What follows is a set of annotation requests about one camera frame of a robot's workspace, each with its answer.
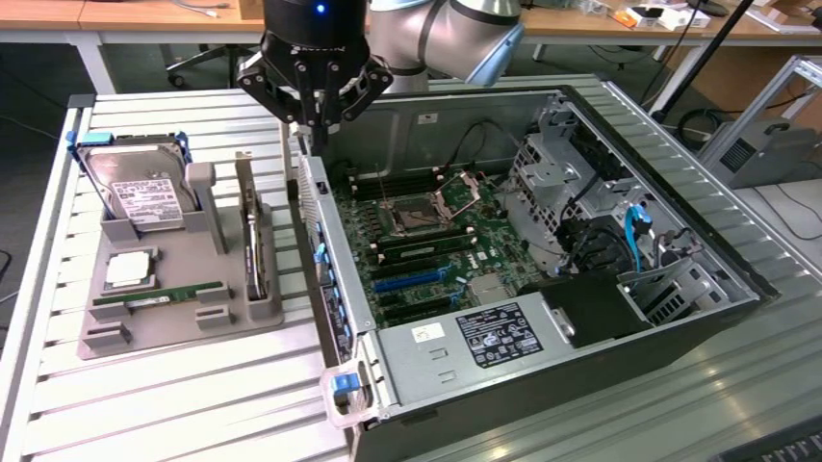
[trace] black pole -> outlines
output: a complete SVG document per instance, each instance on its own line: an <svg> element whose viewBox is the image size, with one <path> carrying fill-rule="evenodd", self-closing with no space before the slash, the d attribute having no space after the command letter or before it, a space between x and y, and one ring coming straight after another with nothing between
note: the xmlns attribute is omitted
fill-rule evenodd
<svg viewBox="0 0 822 462"><path fill-rule="evenodd" d="M720 30L717 37L715 37L715 40L711 41L708 48L705 48L703 55L700 56L700 58L697 59L697 62L695 63L695 67L692 67L689 74L685 76L685 80L683 81L683 83L680 84L680 87L677 87L677 90L673 92L673 95L668 99L667 105L660 111L652 114L652 117L654 117L654 120L657 120L659 122L663 123L667 121L669 112L673 109L675 105L677 104L677 101L680 101L683 94L685 93L685 90L695 83L695 79L697 79L697 76L700 75L703 68L708 64L711 57L715 55L717 48L720 48L720 46L723 45L725 38L729 36L732 29L735 29L735 26L737 26L737 23L740 22L743 15L748 11L748 8L752 6L753 3L755 3L755 0L743 0L737 9L735 10L735 13L732 13L732 15L729 16L729 20L723 26L723 29Z"/></svg>

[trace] hard drive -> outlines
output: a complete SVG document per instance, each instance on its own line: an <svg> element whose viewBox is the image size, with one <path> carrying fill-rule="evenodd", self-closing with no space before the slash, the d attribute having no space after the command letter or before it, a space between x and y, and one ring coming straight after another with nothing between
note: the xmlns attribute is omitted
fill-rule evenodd
<svg viewBox="0 0 822 462"><path fill-rule="evenodd" d="M115 139L111 133L93 133L74 155L101 194L109 219L127 218L143 232L183 226L183 214L198 210L186 181L186 136Z"/></svg>

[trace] orange object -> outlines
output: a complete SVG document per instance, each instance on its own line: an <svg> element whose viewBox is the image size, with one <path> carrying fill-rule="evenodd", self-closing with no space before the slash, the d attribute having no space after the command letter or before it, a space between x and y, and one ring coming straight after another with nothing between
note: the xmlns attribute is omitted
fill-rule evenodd
<svg viewBox="0 0 822 462"><path fill-rule="evenodd" d="M613 18L617 19L624 26L633 27L637 25L636 18L628 12L617 12Z"/></svg>

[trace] floor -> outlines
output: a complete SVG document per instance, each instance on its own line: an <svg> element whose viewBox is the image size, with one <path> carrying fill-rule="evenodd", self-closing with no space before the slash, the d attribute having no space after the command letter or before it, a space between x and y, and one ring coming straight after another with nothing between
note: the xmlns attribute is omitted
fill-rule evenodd
<svg viewBox="0 0 822 462"><path fill-rule="evenodd" d="M613 80L626 93L638 98L660 63L650 58L650 48L640 52L617 47L553 46L544 63L532 60L533 46L524 46L509 68L509 75L597 73ZM173 54L197 54L195 45L174 45ZM170 91L163 59L157 45L107 45L117 85L122 92ZM625 69L616 63L628 62ZM182 72L193 90L221 89L226 85L226 61L203 64ZM94 92L75 48L70 45L0 44L0 249L15 257L0 280L0 299L18 290L31 246L49 174L55 136L61 133L65 105L71 94ZM669 120L683 112L708 105L705 98L689 91ZM14 124L6 117L50 135ZM5 256L0 255L0 269ZM0 328L9 325L14 302L0 305Z"/></svg>

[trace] chair wheel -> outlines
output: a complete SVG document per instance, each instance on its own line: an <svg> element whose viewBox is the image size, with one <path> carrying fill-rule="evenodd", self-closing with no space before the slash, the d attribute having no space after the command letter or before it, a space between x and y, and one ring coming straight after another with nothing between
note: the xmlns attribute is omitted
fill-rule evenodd
<svg viewBox="0 0 822 462"><path fill-rule="evenodd" d="M171 74L169 75L169 83L181 89L186 86L186 79L182 75Z"/></svg>

